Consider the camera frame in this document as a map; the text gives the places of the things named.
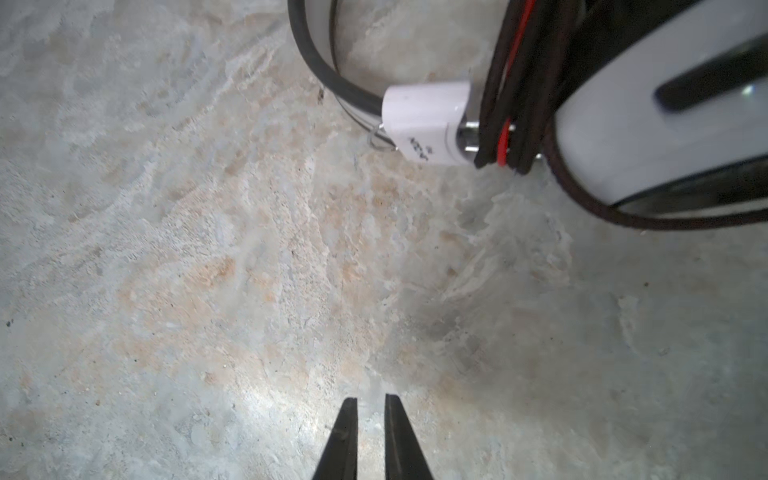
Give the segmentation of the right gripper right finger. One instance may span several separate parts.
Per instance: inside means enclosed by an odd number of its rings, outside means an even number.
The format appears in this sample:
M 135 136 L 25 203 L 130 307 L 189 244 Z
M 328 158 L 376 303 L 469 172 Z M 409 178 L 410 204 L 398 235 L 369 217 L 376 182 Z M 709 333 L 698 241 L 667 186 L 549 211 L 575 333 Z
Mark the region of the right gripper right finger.
M 394 394 L 387 394 L 384 410 L 386 479 L 433 480 L 400 398 Z

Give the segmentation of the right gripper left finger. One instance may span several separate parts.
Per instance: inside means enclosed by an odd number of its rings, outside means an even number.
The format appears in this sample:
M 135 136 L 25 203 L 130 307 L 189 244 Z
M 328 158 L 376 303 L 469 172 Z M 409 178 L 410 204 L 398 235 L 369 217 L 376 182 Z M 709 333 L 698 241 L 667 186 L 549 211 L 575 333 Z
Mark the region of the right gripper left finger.
M 356 480 L 358 447 L 358 401 L 344 399 L 313 480 Z

